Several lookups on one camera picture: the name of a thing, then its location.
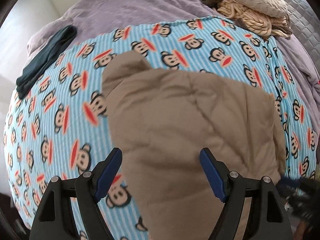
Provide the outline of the blue monkey print blanket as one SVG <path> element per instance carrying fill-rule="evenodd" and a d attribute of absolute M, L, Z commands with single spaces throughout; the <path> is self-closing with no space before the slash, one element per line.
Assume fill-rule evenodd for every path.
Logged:
<path fill-rule="evenodd" d="M 280 179 L 315 178 L 318 135 L 274 38 L 263 40 L 219 16 L 128 26 L 64 50 L 25 98 L 13 91 L 3 145 L 12 197 L 26 228 L 32 228 L 54 176 L 78 178 L 116 147 L 102 74 L 128 51 L 155 69 L 215 74 L 263 89 L 273 96 L 284 131 Z M 152 239 L 121 167 L 99 210 L 114 239 Z"/>

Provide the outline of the grey quilted headboard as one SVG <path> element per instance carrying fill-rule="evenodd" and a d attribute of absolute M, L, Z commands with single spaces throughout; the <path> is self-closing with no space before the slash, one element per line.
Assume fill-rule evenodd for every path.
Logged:
<path fill-rule="evenodd" d="M 291 20 L 291 29 L 319 68 L 319 19 L 307 0 L 284 0 Z"/>

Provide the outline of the tan puffer jacket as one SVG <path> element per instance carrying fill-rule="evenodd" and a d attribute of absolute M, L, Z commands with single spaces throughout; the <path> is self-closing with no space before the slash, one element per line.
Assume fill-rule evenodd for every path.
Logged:
<path fill-rule="evenodd" d="M 274 98 L 209 73 L 152 68 L 140 54 L 116 56 L 102 90 L 121 171 L 152 239 L 207 239 L 223 204 L 199 161 L 207 147 L 247 178 L 285 172 L 285 138 Z"/>

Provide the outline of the lavender plush bedspread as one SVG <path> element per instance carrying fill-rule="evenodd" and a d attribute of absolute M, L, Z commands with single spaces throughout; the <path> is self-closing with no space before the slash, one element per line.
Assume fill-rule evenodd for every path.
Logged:
<path fill-rule="evenodd" d="M 47 41 L 67 25 L 77 28 L 78 34 L 73 41 L 77 43 L 128 25 L 173 22 L 210 15 L 217 15 L 217 12 L 201 0 L 81 0 L 30 38 L 27 61 L 30 62 Z M 276 44 L 297 82 L 314 133 L 319 135 L 319 73 L 295 35 L 291 35 L 290 39 L 276 37 Z"/>

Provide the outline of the dark teal folded garment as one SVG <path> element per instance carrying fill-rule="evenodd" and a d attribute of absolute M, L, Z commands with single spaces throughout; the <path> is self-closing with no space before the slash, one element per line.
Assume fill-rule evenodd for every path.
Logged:
<path fill-rule="evenodd" d="M 68 25 L 60 29 L 43 49 L 25 66 L 22 75 L 16 80 L 16 91 L 19 99 L 29 93 L 36 81 L 48 67 L 50 67 L 60 54 L 71 44 L 77 35 L 77 29 Z"/>

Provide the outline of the beige chunky knit throw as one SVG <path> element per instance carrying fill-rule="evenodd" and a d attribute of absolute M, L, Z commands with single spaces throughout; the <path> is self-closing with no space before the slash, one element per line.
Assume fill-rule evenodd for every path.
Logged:
<path fill-rule="evenodd" d="M 280 18 L 267 16 L 236 0 L 221 1 L 217 4 L 217 11 L 225 18 L 240 23 L 243 28 L 263 38 L 270 36 L 290 38 L 293 34 L 288 14 Z"/>

